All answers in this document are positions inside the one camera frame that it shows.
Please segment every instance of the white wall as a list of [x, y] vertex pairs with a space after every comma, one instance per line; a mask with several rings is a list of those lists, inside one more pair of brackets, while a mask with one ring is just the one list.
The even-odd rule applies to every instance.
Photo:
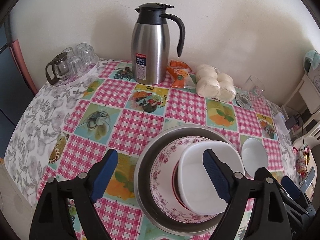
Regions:
[[[83, 41], [99, 57], [130, 59], [134, 8], [147, 2], [175, 6], [167, 13], [186, 27], [181, 60], [212, 64], [239, 86], [255, 75], [278, 104], [299, 83], [305, 52], [320, 50], [320, 30], [300, 0], [20, 0], [12, 30], [36, 87], [46, 82], [44, 68], [55, 55]], [[169, 58], [177, 58], [179, 29], [168, 22]]]

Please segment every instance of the plastic bag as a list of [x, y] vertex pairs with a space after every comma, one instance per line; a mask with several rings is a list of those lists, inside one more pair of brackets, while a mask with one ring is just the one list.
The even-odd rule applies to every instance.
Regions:
[[182, 61], [171, 60], [167, 67], [173, 81], [172, 88], [196, 88], [195, 83], [189, 75], [191, 68]]

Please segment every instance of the blue gripper pad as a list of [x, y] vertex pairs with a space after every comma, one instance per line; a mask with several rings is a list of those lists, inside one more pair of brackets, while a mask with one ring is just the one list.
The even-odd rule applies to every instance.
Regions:
[[296, 200], [300, 197], [301, 190], [288, 176], [284, 176], [281, 179], [281, 186], [287, 191], [293, 200]]
[[218, 193], [219, 198], [224, 199], [227, 203], [229, 203], [231, 196], [229, 194], [228, 181], [207, 150], [205, 150], [203, 153], [202, 162], [212, 184], [214, 185], [214, 188]]
[[93, 183], [93, 191], [91, 193], [91, 201], [95, 203], [98, 199], [103, 197], [107, 185], [112, 177], [113, 172], [118, 164], [118, 153], [114, 150], [105, 165], [101, 169], [99, 175]]

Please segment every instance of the round table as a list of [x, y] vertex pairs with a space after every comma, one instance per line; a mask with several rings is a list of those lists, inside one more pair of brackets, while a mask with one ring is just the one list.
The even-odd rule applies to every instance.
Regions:
[[[171, 89], [170, 85], [168, 73], [158, 85], [138, 84], [129, 61], [112, 59], [100, 59], [88, 77], [72, 86], [57, 89], [45, 84], [21, 117], [5, 154], [5, 166], [19, 190], [35, 206], [49, 177], [73, 179], [114, 148], [119, 159], [117, 176], [95, 203], [110, 236], [116, 240], [189, 238], [155, 228], [142, 214], [133, 192], [134, 168], [143, 148], [162, 130], [185, 123], [218, 131], [237, 150], [248, 138], [257, 138], [268, 152], [273, 176], [295, 179], [290, 137], [273, 122], [279, 106], [267, 101], [255, 112], [241, 108], [235, 100], [218, 102], [199, 97], [195, 89]], [[92, 118], [103, 125], [92, 129]], [[237, 238], [245, 232], [252, 205], [248, 201]], [[75, 209], [70, 208], [70, 214], [81, 239], [84, 233]], [[191, 238], [206, 240], [210, 235]]]

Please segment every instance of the teapot handle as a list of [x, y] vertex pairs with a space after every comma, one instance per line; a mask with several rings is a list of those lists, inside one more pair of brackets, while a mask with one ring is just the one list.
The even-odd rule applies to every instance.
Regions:
[[[52, 66], [52, 72], [53, 72], [53, 74], [54, 74], [54, 78], [53, 78], [53, 79], [50, 78], [50, 75], [49, 75], [49, 73], [48, 73], [48, 67], [49, 67], [49, 66]], [[47, 64], [47, 66], [45, 67], [45, 76], [46, 76], [49, 84], [51, 84], [51, 85], [54, 85], [55, 83], [57, 83], [57, 82], [59, 81], [59, 79], [58, 79], [57, 76], [56, 76], [56, 73], [54, 72], [54, 62], [53, 62], [53, 61], [49, 62], [49, 63]]]
[[179, 29], [180, 29], [180, 38], [179, 38], [179, 42], [178, 42], [178, 46], [177, 46], [177, 53], [178, 53], [178, 57], [180, 57], [181, 53], [182, 53], [182, 49], [183, 49], [184, 36], [185, 36], [185, 32], [186, 32], [183, 21], [179, 17], [172, 15], [172, 14], [163, 13], [163, 14], [160, 14], [160, 17], [166, 18], [169, 20], [173, 20], [174, 22], [176, 22], [176, 24], [178, 24]]

